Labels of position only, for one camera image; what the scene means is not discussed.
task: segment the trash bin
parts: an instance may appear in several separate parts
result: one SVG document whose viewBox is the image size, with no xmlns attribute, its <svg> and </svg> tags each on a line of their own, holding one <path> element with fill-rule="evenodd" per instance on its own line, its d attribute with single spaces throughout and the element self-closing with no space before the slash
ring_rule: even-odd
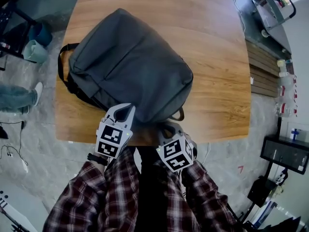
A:
<svg viewBox="0 0 309 232">
<path fill-rule="evenodd" d="M 47 30 L 46 26 L 42 23 L 34 25 L 29 31 L 29 40 L 36 40 L 43 46 L 48 46 L 52 41 L 52 34 Z"/>
<path fill-rule="evenodd" d="M 37 41 L 31 40 L 24 49 L 24 59 L 43 63 L 47 59 L 47 51 Z"/>
</svg>

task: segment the wooden table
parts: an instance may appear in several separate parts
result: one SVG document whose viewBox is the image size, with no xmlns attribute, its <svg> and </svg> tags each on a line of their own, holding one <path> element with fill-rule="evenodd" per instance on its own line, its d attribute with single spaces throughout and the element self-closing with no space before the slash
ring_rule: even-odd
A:
<svg viewBox="0 0 309 232">
<path fill-rule="evenodd" d="M 180 124 L 194 141 L 248 135 L 250 71 L 241 22 L 232 0 L 78 0 L 63 45 L 80 42 L 118 8 L 154 28 L 193 71 L 193 87 Z M 69 55 L 63 56 L 66 70 Z M 104 111 L 70 94 L 57 79 L 57 139 L 95 143 L 95 132 L 104 115 Z M 157 145 L 154 129 L 133 131 L 131 145 Z"/>
</svg>

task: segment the backpack handle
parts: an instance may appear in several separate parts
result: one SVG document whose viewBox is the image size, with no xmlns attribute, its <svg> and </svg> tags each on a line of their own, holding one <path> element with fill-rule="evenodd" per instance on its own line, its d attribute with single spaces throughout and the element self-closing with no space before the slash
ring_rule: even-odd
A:
<svg viewBox="0 0 309 232">
<path fill-rule="evenodd" d="M 67 44 L 64 47 L 61 48 L 59 55 L 58 55 L 58 75 L 59 78 L 62 80 L 64 85 L 67 87 L 68 91 L 71 94 L 75 94 L 80 100 L 93 105 L 95 107 L 101 108 L 105 111 L 108 111 L 108 108 L 101 104 L 97 99 L 89 98 L 74 82 L 73 78 L 71 77 L 70 73 L 68 74 L 67 81 L 64 80 L 64 74 L 63 74 L 63 64 L 61 60 L 61 53 L 70 51 L 75 49 L 78 46 L 79 43 L 74 43 L 74 44 Z"/>
<path fill-rule="evenodd" d="M 169 117 L 169 119 L 172 119 L 172 120 L 176 120 L 176 121 L 183 121 L 184 120 L 184 111 L 183 111 L 183 107 L 179 108 L 179 110 L 177 111 L 180 113 L 180 117 L 179 118 L 174 118 L 173 116 L 175 114 L 173 114 L 171 117 Z"/>
</svg>

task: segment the wrist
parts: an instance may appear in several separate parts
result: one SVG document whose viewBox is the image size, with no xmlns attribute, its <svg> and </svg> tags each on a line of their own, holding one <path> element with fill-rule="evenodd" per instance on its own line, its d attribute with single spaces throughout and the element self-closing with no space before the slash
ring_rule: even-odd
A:
<svg viewBox="0 0 309 232">
<path fill-rule="evenodd" d="M 90 157 L 90 155 L 88 155 L 89 162 L 92 163 L 102 174 L 104 174 L 105 164 L 107 162 L 107 157 L 105 157 L 105 156 L 103 156 L 101 154 L 98 154 L 96 152 L 93 153 L 92 155 L 95 156 L 95 157 L 101 158 L 101 159 Z"/>
</svg>

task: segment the plaid shirt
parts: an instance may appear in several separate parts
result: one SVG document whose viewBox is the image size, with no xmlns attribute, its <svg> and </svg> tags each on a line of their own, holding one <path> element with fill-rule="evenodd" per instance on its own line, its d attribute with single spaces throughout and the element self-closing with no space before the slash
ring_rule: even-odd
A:
<svg viewBox="0 0 309 232">
<path fill-rule="evenodd" d="M 242 231 L 226 207 L 227 196 L 218 193 L 218 187 L 198 161 L 182 171 L 186 200 L 177 173 L 165 171 L 166 231 Z M 133 232 L 138 200 L 139 174 L 130 150 L 124 150 L 104 175 L 86 162 L 60 195 L 43 231 Z"/>
</svg>

